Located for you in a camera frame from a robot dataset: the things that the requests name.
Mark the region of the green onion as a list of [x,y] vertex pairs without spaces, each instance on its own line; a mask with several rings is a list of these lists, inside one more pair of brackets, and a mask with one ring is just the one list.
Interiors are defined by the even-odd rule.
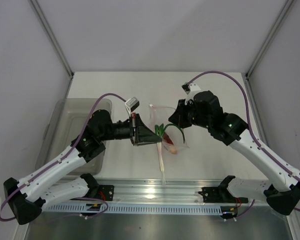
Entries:
[[[158,137],[160,137],[161,139],[163,139],[164,133],[166,132],[167,128],[169,128],[171,126],[176,127],[181,132],[183,142],[185,143],[186,139],[185,139],[185,134],[184,134],[183,130],[179,126],[177,126],[173,123],[169,123],[167,125],[164,125],[163,123],[161,125],[155,124],[154,125],[155,134]],[[161,172],[161,177],[162,177],[161,184],[163,186],[165,186],[166,185],[166,175],[165,175],[165,164],[164,164],[164,160],[163,160],[162,142],[157,143],[157,152],[158,152],[159,170]]]

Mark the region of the clear zip top bag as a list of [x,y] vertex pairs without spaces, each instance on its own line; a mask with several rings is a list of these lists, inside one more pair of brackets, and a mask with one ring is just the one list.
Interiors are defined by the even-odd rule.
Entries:
[[[149,105],[149,126],[155,132],[155,125],[167,125],[171,124],[168,121],[168,118],[175,112],[175,108],[164,105]],[[189,146],[186,141],[185,132],[183,130],[185,136],[185,142],[183,142],[183,137],[181,132],[174,126],[170,126],[165,131],[169,137],[172,139],[175,147],[177,148],[177,153],[187,149]],[[162,146],[166,148],[166,145],[162,139]]]

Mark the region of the orange papaya slice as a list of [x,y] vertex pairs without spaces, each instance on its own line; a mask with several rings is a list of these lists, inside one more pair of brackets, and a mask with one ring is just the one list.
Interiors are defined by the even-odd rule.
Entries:
[[172,139],[166,132],[163,134],[162,139],[163,139],[163,142],[165,143],[167,150],[171,154],[176,155],[178,153],[178,150],[177,150],[175,144],[173,143]]

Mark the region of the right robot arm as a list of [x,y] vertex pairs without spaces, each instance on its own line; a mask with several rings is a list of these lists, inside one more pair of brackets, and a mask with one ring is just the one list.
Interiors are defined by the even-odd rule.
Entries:
[[266,176],[266,180],[246,180],[228,175],[218,186],[222,201],[240,197],[264,201],[285,216],[300,201],[300,170],[254,137],[242,118],[224,112],[211,91],[198,92],[191,100],[180,99],[168,120],[182,129],[192,125],[207,129],[214,139],[242,154]]

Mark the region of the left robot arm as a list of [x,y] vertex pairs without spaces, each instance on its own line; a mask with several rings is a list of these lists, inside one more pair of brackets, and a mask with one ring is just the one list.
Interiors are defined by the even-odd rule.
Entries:
[[68,200],[101,200],[100,185],[90,173],[57,184],[64,176],[94,160],[106,150],[105,142],[130,140],[133,146],[157,144],[161,137],[149,129],[138,113],[127,120],[113,122],[107,110],[96,110],[84,131],[63,152],[35,172],[19,180],[9,178],[3,183],[5,201],[13,220],[25,225],[44,210]]

